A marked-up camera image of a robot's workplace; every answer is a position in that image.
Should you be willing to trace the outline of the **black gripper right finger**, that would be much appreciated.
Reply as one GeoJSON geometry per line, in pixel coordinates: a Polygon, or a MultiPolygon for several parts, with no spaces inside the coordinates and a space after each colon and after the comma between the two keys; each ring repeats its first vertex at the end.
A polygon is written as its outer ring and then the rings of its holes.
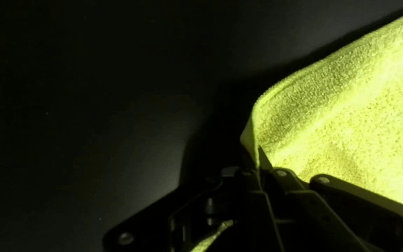
{"type": "Polygon", "coordinates": [[[403,252],[403,204],[332,174],[264,172],[288,252],[403,252]]]}

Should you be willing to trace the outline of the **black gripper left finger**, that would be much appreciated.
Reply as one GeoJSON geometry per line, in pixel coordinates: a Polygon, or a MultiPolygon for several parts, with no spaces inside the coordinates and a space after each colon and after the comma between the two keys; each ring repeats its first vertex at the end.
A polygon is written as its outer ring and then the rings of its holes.
{"type": "Polygon", "coordinates": [[[111,228],[104,252],[191,252],[225,222],[239,249],[282,252],[282,237],[261,170],[227,166],[218,177],[187,183],[111,228]]]}

